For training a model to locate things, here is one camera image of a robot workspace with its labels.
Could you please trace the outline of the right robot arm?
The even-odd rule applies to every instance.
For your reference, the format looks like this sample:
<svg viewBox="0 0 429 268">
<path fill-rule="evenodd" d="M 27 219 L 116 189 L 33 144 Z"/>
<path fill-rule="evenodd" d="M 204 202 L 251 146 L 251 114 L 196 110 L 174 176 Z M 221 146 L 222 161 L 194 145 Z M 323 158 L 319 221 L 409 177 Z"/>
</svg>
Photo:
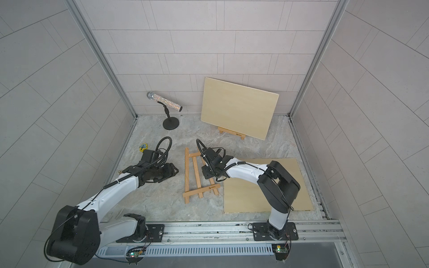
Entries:
<svg viewBox="0 0 429 268">
<path fill-rule="evenodd" d="M 205 147 L 197 140 L 198 150 L 206 162 L 202 166 L 206 179 L 216 178 L 223 182 L 228 178 L 237 178 L 258 185 L 271 206 L 271 213 L 264 229 L 257 228 L 261 234 L 267 234 L 274 240 L 281 240 L 287 235 L 287 223 L 292 204 L 301 189 L 300 184 L 277 161 L 268 165 L 254 164 L 220 152 L 222 147 Z"/>
</svg>

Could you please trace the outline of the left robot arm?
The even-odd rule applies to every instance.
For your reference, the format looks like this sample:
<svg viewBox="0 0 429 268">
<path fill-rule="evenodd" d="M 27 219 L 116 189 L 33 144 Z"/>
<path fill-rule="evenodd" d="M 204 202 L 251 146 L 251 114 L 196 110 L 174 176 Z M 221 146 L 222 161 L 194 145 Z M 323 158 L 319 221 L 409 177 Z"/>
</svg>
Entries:
<svg viewBox="0 0 429 268">
<path fill-rule="evenodd" d="M 127 167 L 113 182 L 76 206 L 66 205 L 57 214 L 51 235 L 44 244 L 49 262 L 68 261 L 84 265 L 100 248 L 112 242 L 138 243 L 126 253 L 128 263 L 137 263 L 148 246 L 162 232 L 147 226 L 146 218 L 135 213 L 103 223 L 104 216 L 128 194 L 145 184 L 160 183 L 176 176 L 178 168 L 168 163 L 169 149 L 146 150 L 137 165 Z"/>
</svg>

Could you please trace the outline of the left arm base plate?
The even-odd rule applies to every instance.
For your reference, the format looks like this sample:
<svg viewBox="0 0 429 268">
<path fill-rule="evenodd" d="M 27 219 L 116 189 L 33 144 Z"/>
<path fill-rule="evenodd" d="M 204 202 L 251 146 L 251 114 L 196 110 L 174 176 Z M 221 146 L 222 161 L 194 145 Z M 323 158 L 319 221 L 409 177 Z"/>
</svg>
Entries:
<svg viewBox="0 0 429 268">
<path fill-rule="evenodd" d="M 116 240 L 117 243 L 149 243 L 149 242 L 162 242 L 164 234 L 164 224 L 147 224 L 146 230 L 138 230 L 131 236 L 123 237 Z"/>
</svg>

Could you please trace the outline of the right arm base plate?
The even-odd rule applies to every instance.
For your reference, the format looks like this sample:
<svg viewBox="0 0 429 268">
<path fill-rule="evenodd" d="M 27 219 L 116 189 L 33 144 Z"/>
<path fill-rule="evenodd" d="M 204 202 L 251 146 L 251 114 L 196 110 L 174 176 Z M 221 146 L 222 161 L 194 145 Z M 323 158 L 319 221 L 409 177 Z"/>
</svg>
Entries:
<svg viewBox="0 0 429 268">
<path fill-rule="evenodd" d="M 299 239 L 293 222 L 287 222 L 281 230 L 268 222 L 250 223 L 248 229 L 252 232 L 255 241 L 297 241 Z"/>
</svg>

